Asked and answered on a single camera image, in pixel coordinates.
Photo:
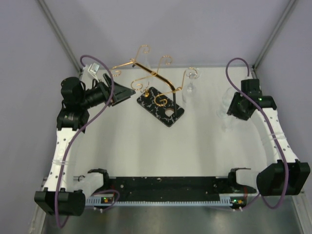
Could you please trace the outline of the fluted clear champagne glass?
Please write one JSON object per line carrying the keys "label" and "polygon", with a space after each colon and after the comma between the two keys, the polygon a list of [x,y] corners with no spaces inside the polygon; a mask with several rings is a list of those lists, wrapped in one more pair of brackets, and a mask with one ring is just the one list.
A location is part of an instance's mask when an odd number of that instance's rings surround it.
{"label": "fluted clear champagne glass", "polygon": [[219,117],[222,119],[222,130],[224,132],[230,132],[233,128],[233,122],[235,118],[232,115],[228,115],[227,112],[229,110],[230,104],[233,100],[233,96],[235,94],[234,88],[228,88],[221,100],[221,107],[219,110]]}

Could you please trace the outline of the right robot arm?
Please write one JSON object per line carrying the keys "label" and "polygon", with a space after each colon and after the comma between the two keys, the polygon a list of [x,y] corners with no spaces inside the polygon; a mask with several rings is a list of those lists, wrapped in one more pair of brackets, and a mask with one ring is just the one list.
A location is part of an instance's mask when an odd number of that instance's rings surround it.
{"label": "right robot arm", "polygon": [[239,193],[247,185],[262,196],[276,196],[282,194],[286,184],[286,195],[298,195],[311,172],[310,166],[301,162],[290,148],[278,119],[276,103],[273,97],[262,94],[258,79],[241,81],[241,92],[235,92],[227,114],[251,121],[266,156],[263,169],[233,169],[235,176],[227,181],[229,190]]}

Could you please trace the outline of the round clear wine glass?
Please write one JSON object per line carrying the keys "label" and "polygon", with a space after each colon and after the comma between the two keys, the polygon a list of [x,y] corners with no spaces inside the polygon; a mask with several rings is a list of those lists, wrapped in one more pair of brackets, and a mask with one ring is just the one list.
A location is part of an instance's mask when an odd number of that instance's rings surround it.
{"label": "round clear wine glass", "polygon": [[229,109],[229,105],[225,105],[224,103],[221,103],[219,106],[216,114],[219,118],[226,118],[228,116],[227,112]]}

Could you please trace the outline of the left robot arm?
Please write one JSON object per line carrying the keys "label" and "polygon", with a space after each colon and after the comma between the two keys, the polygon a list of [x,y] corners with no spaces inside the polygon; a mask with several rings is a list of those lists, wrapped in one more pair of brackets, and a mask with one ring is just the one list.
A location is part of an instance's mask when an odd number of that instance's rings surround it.
{"label": "left robot arm", "polygon": [[86,127],[91,123],[88,110],[99,104],[115,106],[135,94],[107,74],[103,80],[92,80],[86,89],[77,77],[61,82],[62,108],[57,117],[57,144],[49,176],[41,191],[36,191],[34,201],[49,215],[82,215],[85,202],[96,190],[109,191],[111,182],[104,169],[92,169],[79,182],[74,181],[78,147]]}

